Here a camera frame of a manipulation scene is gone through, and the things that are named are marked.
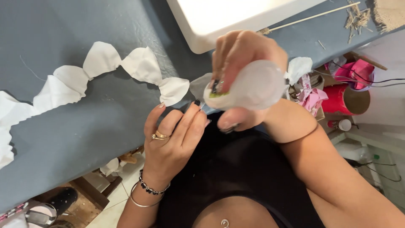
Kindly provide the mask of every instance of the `gold ring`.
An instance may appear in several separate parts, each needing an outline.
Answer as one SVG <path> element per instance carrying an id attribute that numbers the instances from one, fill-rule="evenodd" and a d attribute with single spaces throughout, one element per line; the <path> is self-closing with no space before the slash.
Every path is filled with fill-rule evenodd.
<path id="1" fill-rule="evenodd" d="M 155 135 L 160 139 L 168 139 L 170 136 L 165 136 L 156 130 Z"/>
<path id="2" fill-rule="evenodd" d="M 167 139 L 169 139 L 169 138 L 159 138 L 156 134 L 153 134 L 153 135 L 152 135 L 152 139 L 167 140 Z"/>

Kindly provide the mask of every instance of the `clear plastic container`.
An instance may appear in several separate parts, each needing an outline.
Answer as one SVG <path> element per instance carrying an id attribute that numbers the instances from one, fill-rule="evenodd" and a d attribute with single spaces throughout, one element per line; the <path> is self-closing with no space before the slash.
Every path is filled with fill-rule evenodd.
<path id="1" fill-rule="evenodd" d="M 205 103 L 211 108 L 228 110 L 243 107 L 249 110 L 269 108 L 280 100 L 285 80 L 280 68 L 269 60 L 246 65 L 233 82 L 229 94 L 210 98 L 209 85 L 204 90 Z"/>

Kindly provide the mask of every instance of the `gray work surface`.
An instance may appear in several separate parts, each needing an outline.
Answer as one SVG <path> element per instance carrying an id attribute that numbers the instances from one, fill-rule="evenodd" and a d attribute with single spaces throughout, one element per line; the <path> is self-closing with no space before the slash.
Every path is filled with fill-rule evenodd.
<path id="1" fill-rule="evenodd" d="M 325 1 L 272 27 L 344 5 L 346 0 Z M 364 29 L 348 45 L 349 30 L 343 27 L 346 18 L 346 10 L 341 10 L 268 36 L 291 58 L 311 57 L 317 67 L 381 36 L 370 21 L 374 32 Z M 162 55 L 157 58 L 164 78 L 192 81 L 212 71 L 211 52 L 196 55 L 190 51 L 164 0 L 3 0 L 0 90 L 32 102 L 44 81 L 30 69 L 46 79 L 62 65 L 82 67 L 96 41 L 112 44 L 122 59 L 137 47 L 149 46 Z M 16 155 L 0 170 L 0 213 L 143 144 L 144 121 L 159 104 L 157 86 L 132 79 L 122 67 L 98 76 L 87 86 L 87 96 L 78 103 L 60 106 L 11 128 Z M 174 107 L 193 99 L 189 92 Z"/>

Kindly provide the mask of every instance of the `black top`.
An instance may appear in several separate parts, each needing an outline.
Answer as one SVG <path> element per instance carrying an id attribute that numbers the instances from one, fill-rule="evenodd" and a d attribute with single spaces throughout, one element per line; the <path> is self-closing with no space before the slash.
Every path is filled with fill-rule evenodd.
<path id="1" fill-rule="evenodd" d="M 162 199 L 158 227 L 191 227 L 213 202 L 250 198 L 270 212 L 280 228 L 322 227 L 306 187 L 268 135 L 249 129 L 223 134 L 221 113 L 209 124 L 185 168 L 172 180 Z"/>

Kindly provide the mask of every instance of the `white plastic tray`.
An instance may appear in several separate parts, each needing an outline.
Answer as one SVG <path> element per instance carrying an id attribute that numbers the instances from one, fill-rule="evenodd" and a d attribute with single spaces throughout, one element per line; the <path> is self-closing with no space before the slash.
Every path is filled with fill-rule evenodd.
<path id="1" fill-rule="evenodd" d="M 190 49 L 201 54 L 232 30 L 258 31 L 325 0 L 167 0 Z"/>

